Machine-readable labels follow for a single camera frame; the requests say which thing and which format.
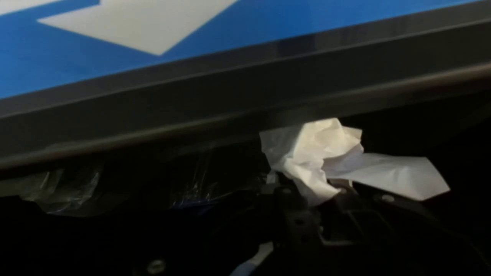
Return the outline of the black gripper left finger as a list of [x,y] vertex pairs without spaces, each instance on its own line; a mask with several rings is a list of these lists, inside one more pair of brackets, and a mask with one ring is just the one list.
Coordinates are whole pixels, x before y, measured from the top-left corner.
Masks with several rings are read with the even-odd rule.
[[319,216],[294,185],[273,191],[275,221],[267,242],[230,276],[328,276]]

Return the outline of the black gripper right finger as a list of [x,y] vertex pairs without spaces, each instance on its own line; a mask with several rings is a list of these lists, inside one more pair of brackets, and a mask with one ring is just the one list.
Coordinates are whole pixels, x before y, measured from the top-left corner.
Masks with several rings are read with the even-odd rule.
[[340,193],[336,210],[360,247],[357,276],[491,276],[468,239],[396,202]]

